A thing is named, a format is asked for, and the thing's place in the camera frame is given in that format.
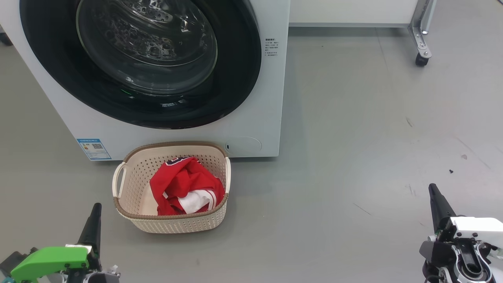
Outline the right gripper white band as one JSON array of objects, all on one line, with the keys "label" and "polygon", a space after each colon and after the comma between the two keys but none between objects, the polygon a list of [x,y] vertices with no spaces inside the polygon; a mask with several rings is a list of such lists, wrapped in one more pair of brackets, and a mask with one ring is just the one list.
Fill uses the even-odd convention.
[{"label": "right gripper white band", "polygon": [[434,241],[454,242],[469,239],[503,245],[503,224],[493,217],[458,217],[438,186],[429,184],[430,208],[433,222]]}]

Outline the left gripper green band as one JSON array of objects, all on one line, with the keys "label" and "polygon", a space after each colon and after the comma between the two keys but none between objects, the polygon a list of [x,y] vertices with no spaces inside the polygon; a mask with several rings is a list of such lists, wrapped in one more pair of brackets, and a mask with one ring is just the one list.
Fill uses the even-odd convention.
[{"label": "left gripper green band", "polygon": [[83,246],[52,246],[29,255],[11,271],[16,283],[37,283],[39,278],[66,272],[71,283],[82,283],[88,272],[88,254],[101,255],[102,204],[93,205],[78,240]]}]

